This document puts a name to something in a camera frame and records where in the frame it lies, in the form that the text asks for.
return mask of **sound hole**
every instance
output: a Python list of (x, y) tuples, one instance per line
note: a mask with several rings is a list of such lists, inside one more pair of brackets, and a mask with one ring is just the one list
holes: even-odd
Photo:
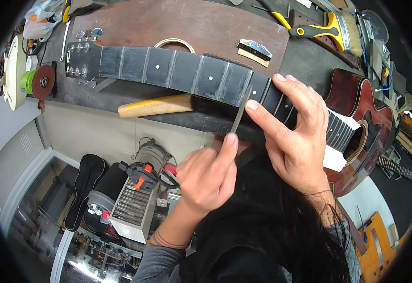
[(368, 124), (365, 120), (358, 121), (360, 128), (355, 130), (343, 156), (347, 160), (346, 166), (353, 162), (361, 153), (368, 136)]

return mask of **electric guitar body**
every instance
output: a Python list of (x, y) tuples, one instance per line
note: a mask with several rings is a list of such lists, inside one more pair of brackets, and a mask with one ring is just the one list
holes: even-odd
[(325, 103), (360, 124), (343, 153), (345, 167), (340, 172), (324, 168), (334, 195), (344, 196), (373, 171), (390, 138), (393, 117), (387, 105), (374, 99), (368, 79), (342, 69), (334, 70)]

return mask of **guitar neck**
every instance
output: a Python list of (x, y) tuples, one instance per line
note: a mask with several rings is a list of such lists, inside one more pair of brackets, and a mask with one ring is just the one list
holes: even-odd
[(390, 161), (382, 156), (379, 157), (379, 160), (377, 162), (378, 165), (387, 168), (390, 171), (396, 172), (400, 174), (401, 176), (404, 176), (406, 178), (409, 178), (412, 180), (412, 171), (402, 167), (401, 165)]

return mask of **grinding disc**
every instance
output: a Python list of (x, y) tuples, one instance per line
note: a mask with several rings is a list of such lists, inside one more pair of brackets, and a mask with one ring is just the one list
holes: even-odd
[(46, 98), (55, 83), (55, 72), (49, 65), (43, 65), (36, 70), (32, 80), (32, 92), (34, 97), (38, 99)]

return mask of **ukulele case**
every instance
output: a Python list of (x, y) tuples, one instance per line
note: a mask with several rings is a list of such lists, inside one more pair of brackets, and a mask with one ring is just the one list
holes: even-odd
[(80, 160), (79, 174), (74, 182), (75, 198), (64, 221), (65, 228), (69, 231), (75, 232), (79, 228), (88, 208), (88, 194), (108, 169), (109, 165), (105, 160), (94, 154), (86, 154)]

